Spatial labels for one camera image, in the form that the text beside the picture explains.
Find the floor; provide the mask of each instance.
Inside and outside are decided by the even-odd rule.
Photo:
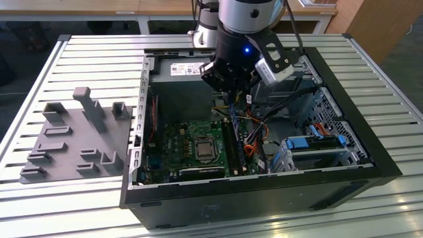
[[[129,27],[125,27],[125,22],[122,21],[114,22],[109,34],[139,34],[137,23],[130,22],[127,26]],[[151,31],[165,33],[166,27],[170,27],[173,30],[179,28],[182,29],[182,32],[187,32],[186,28],[190,28],[187,24],[170,22],[154,25]],[[53,44],[51,49],[54,48],[54,43],[62,34],[93,35],[86,22],[43,23],[43,28],[46,29],[49,41]],[[5,22],[0,22],[0,54],[3,54],[11,68],[17,72],[18,79],[6,86],[0,87],[0,140],[5,137],[10,124],[13,123],[21,105],[26,99],[25,93],[31,90],[34,81],[37,80],[51,51],[50,49],[42,53],[29,53],[22,47],[22,44],[14,34],[6,29]],[[405,36],[381,65],[382,69],[421,111],[423,111],[422,60],[423,16],[421,16],[417,20],[412,33]]]

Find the aluminum extrusion table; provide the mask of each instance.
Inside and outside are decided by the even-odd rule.
[[[379,237],[423,230],[423,116],[353,39],[303,35],[318,47],[403,176],[335,209],[149,231],[119,206],[122,177],[21,184],[19,172],[43,126],[42,109],[89,86],[102,105],[137,106],[143,49],[189,48],[183,35],[73,36],[57,43],[0,144],[0,237]],[[281,35],[295,47],[294,35]]]

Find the black cable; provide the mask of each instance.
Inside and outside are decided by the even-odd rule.
[[[298,90],[295,93],[293,93],[289,97],[286,97],[279,103],[277,103],[271,109],[267,111],[267,113],[263,115],[259,125],[258,127],[253,130],[253,132],[250,133],[250,135],[247,136],[247,144],[251,144],[258,132],[261,131],[261,128],[263,126],[263,124],[269,121],[269,119],[282,110],[285,109],[287,106],[290,106],[291,102],[301,97],[305,94],[309,93],[314,93],[317,92],[319,89],[319,87],[310,87],[310,88],[305,88],[302,90]]]
[[[217,112],[219,112],[222,115],[225,115],[226,117],[231,117],[230,114],[225,113],[222,110],[219,110],[218,108],[213,108]]]
[[[290,13],[291,25],[293,25],[294,33],[295,33],[295,36],[297,36],[298,45],[299,45],[299,53],[305,54],[303,40],[302,40],[302,38],[299,36],[299,33],[298,33],[298,28],[297,28],[294,14],[293,14],[293,10],[291,10],[291,6],[290,6],[290,3],[289,3],[289,0],[285,0],[285,4],[286,4],[286,7],[287,7],[289,13]]]
[[[271,109],[269,110],[267,113],[265,113],[262,121],[265,121],[266,119],[269,119],[271,116],[274,116],[282,109],[285,109],[291,102],[301,97],[305,94],[309,93],[314,93],[319,90],[321,87],[310,87],[310,88],[305,88],[298,90],[295,93],[293,93],[289,97],[286,97],[279,103],[277,103]]]
[[[270,141],[270,143],[281,146],[279,142],[277,142],[277,141]]]

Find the gray mounting plate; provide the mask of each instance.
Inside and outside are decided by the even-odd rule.
[[[133,107],[127,106],[129,118],[119,120],[115,120],[111,107],[105,107],[103,109],[106,114],[103,121],[107,126],[107,131],[102,134],[98,133],[93,123],[87,120],[83,114],[85,109],[67,109],[67,112],[61,114],[65,121],[62,126],[71,127],[71,134],[58,133],[58,135],[47,136],[45,134],[46,130],[49,131],[53,128],[58,128],[59,125],[57,124],[54,126],[50,121],[46,120],[33,153],[41,152],[41,150],[38,150],[41,145],[43,145],[42,147],[49,147],[50,145],[58,146],[65,142],[67,146],[59,150],[50,148],[51,150],[47,151],[53,157],[50,162],[41,161],[37,164],[30,161],[27,162],[23,171],[41,167],[47,173],[43,176],[27,176],[29,178],[22,176],[19,179],[21,183],[99,178],[123,174],[123,168],[107,171],[101,164],[101,157],[85,160],[81,156],[82,150],[97,148],[101,153],[106,153],[110,159],[114,158],[115,151],[119,155],[117,158],[122,161],[125,161],[127,157]],[[95,170],[87,171],[87,164],[91,162],[95,164]]]

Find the wire bundle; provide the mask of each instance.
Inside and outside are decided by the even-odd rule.
[[[293,93],[289,97],[286,97],[279,103],[277,103],[271,109],[267,111],[267,113],[263,115],[262,119],[258,121],[259,125],[258,127],[253,130],[253,132],[250,133],[247,139],[246,139],[246,143],[247,144],[253,144],[255,137],[258,135],[258,132],[261,131],[262,126],[265,125],[265,123],[270,120],[270,118],[277,115],[277,113],[285,109],[291,103],[293,101],[299,98],[302,95],[309,94],[309,93],[314,93],[317,92],[319,89],[319,87],[310,87],[310,88],[305,88],[302,90],[298,90],[295,93]]]
[[[319,131],[321,131],[321,133],[323,134],[323,135],[331,135],[329,132],[327,132],[327,130],[325,129],[325,126],[323,126],[323,124],[319,122],[319,123],[314,123],[314,126],[315,127],[318,127],[318,129],[319,129]]]

